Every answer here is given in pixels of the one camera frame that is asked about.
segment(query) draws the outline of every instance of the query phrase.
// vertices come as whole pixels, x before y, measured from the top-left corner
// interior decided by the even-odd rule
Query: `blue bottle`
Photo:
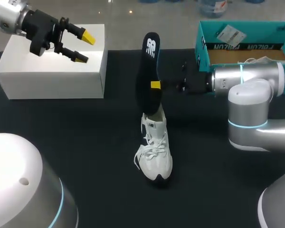
[[[264,2],[265,0],[246,0],[247,2],[250,2],[250,3],[255,3],[255,4],[257,4],[257,3],[262,3],[262,2]]]
[[[227,0],[199,0],[199,9],[208,18],[219,18],[227,10]]]
[[[139,0],[141,3],[155,3],[158,2],[159,0]]]

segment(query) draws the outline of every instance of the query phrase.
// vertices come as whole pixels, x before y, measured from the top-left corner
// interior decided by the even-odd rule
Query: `sneaker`
[[[162,106],[152,117],[142,115],[142,145],[134,157],[134,163],[152,181],[167,180],[172,171],[172,157]]]

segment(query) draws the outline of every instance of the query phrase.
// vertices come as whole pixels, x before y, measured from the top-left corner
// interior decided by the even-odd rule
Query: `silver robot arm segment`
[[[273,96],[270,83],[252,79],[228,94],[228,134],[231,145],[245,151],[285,152],[285,119],[268,119]]]
[[[0,0],[0,31],[25,36],[21,27],[29,10],[26,0]]]
[[[228,93],[231,145],[245,151],[285,152],[285,119],[268,119],[272,98],[284,91],[282,64],[217,68],[212,86],[216,95]]]

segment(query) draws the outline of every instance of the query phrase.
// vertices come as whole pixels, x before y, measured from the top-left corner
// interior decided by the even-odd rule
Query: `shoelace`
[[[139,162],[142,156],[145,156],[147,160],[151,160],[152,158],[156,157],[159,153],[166,153],[164,156],[167,155],[167,151],[165,150],[165,145],[163,145],[163,143],[166,143],[165,140],[166,132],[164,133],[162,139],[158,143],[157,143],[158,140],[154,139],[148,140],[147,135],[148,133],[146,134],[144,139],[146,139],[148,145],[140,147],[140,149],[137,151],[137,153],[134,156],[134,164],[139,170],[140,168],[136,163],[136,158]]]

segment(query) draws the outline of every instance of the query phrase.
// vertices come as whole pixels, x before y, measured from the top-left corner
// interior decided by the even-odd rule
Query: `black tablecloth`
[[[232,148],[226,98],[165,94],[170,185],[154,188],[137,170],[139,55],[109,52],[105,99],[9,101],[0,87],[0,133],[20,135],[40,150],[73,194],[79,228],[258,228],[259,196],[285,173],[285,155]],[[160,77],[180,77],[193,56],[193,50],[161,51]],[[285,97],[272,103],[270,117],[285,118]]]

